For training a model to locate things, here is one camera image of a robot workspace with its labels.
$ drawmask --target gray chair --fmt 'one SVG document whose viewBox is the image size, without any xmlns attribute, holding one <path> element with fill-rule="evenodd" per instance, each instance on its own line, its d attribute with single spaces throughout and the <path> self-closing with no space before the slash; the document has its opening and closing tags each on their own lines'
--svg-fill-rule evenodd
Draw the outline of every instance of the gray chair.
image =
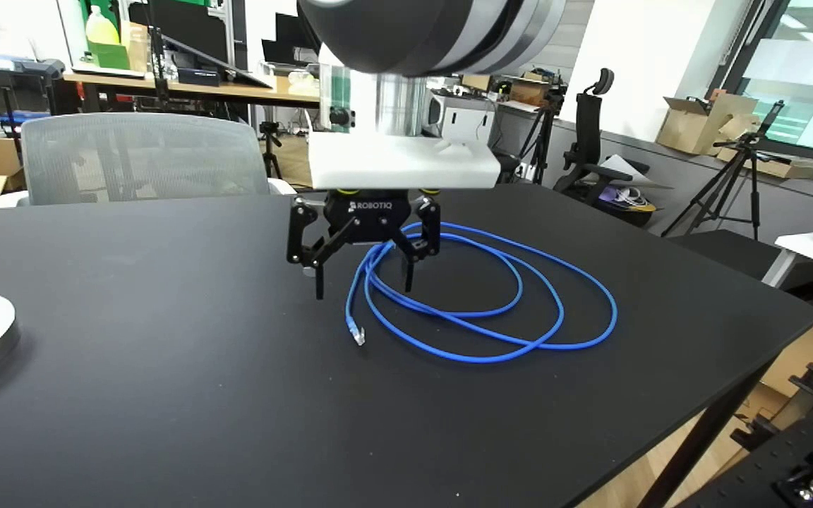
<svg viewBox="0 0 813 508">
<path fill-rule="evenodd" d="M 276 195 L 249 123 L 169 112 L 88 112 L 22 129 L 28 196 L 40 204 Z"/>
</svg>

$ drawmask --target office chair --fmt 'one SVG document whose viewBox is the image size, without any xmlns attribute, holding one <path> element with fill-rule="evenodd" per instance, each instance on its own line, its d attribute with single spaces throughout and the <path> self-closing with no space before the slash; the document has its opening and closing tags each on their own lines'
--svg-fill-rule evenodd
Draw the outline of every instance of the office chair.
<svg viewBox="0 0 813 508">
<path fill-rule="evenodd" d="M 565 151 L 565 168 L 568 175 L 553 182 L 553 192 L 578 196 L 578 188 L 589 204 L 604 192 L 613 180 L 632 180 L 625 171 L 613 171 L 602 163 L 602 98 L 613 88 L 616 74 L 611 67 L 602 67 L 598 82 L 584 88 L 577 95 L 577 143 L 571 151 Z"/>
<path fill-rule="evenodd" d="M 249 123 L 169 112 L 52 116 L 25 123 L 22 167 L 40 204 L 292 195 L 265 177 Z"/>
</svg>

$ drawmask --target black tabletop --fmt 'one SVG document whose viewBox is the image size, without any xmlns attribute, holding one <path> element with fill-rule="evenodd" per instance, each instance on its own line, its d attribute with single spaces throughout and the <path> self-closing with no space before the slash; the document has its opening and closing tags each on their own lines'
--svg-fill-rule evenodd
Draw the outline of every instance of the black tabletop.
<svg viewBox="0 0 813 508">
<path fill-rule="evenodd" d="M 807 304 L 553 192 L 455 196 L 445 216 L 602 276 L 616 335 L 458 366 L 358 308 L 371 345 L 357 350 L 342 302 L 364 247 L 333 257 L 317 302 L 282 259 L 289 204 L 273 196 L 0 212 L 0 294 L 22 331 L 0 371 L 0 506 L 558 506 L 813 325 Z M 568 298 L 565 339 L 598 331 L 606 304 L 544 270 Z M 455 244 L 414 278 L 414 295 L 450 308 L 508 287 L 496 261 Z M 532 285 L 493 325 L 537 333 L 550 316 Z"/>
</svg>

